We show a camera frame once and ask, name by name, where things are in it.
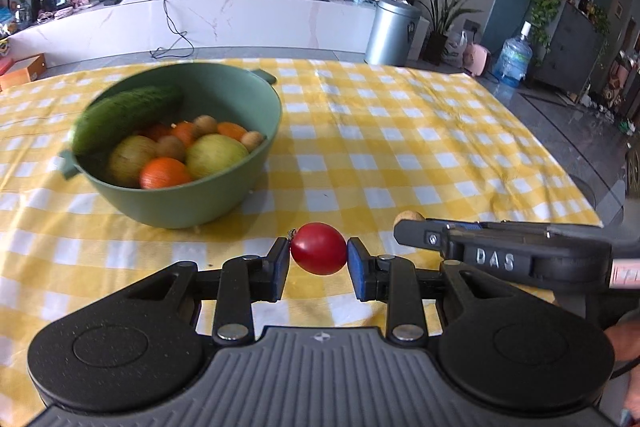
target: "electrical outlet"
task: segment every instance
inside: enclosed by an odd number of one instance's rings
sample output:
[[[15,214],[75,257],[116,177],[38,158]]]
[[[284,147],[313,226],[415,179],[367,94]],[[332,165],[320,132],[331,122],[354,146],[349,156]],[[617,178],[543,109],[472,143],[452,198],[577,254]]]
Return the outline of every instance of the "electrical outlet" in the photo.
[[[475,21],[467,19],[465,20],[465,25],[462,29],[472,33],[478,33],[480,31],[480,25]]]

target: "green bowl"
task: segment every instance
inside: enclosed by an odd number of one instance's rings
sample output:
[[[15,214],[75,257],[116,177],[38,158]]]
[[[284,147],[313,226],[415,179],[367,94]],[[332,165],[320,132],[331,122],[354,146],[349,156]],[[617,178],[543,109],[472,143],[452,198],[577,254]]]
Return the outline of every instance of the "green bowl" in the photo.
[[[208,223],[240,203],[257,182],[278,131],[282,104],[265,71],[246,71],[224,64],[172,64],[134,74],[105,90],[93,102],[143,86],[176,84],[184,101],[175,118],[191,121],[209,114],[259,131],[265,141],[226,171],[177,187],[142,190],[103,181],[108,154],[78,158],[63,151],[65,178],[82,172],[107,201],[126,216],[162,229],[184,229]]]

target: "orange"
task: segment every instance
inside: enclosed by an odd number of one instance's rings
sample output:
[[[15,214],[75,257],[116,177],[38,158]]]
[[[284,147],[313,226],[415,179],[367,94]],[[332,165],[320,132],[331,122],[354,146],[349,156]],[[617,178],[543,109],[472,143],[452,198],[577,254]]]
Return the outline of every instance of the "orange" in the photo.
[[[240,141],[242,136],[246,133],[246,129],[239,126],[237,123],[221,122],[218,124],[218,132],[224,136]]]
[[[174,158],[155,158],[140,172],[142,188],[174,187],[192,181],[184,163]]]
[[[180,138],[185,147],[191,147],[195,138],[193,137],[193,123],[180,122],[171,130],[172,136]]]
[[[161,139],[162,136],[168,136],[171,133],[171,129],[161,123],[155,123],[146,129],[140,131],[140,136],[146,136],[154,142]]]

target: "metal screw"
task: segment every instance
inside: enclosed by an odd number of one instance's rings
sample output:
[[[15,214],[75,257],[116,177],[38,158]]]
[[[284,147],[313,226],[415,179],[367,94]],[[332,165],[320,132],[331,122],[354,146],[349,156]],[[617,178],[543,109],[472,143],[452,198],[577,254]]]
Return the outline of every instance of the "metal screw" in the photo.
[[[238,341],[249,334],[249,330],[242,324],[225,324],[218,328],[218,336],[224,341]]]
[[[424,330],[415,324],[400,324],[392,333],[399,341],[416,341],[424,335]]]

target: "person's hand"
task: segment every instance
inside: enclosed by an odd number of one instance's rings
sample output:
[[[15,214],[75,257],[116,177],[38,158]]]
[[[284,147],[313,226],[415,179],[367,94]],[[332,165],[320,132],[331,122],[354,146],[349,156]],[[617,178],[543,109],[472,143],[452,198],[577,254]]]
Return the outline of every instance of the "person's hand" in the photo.
[[[613,345],[616,360],[628,362],[640,357],[640,319],[615,325],[606,330],[605,334]],[[640,365],[636,365],[630,372],[625,408],[631,416],[640,419]],[[635,427],[640,427],[640,423],[636,423]]]

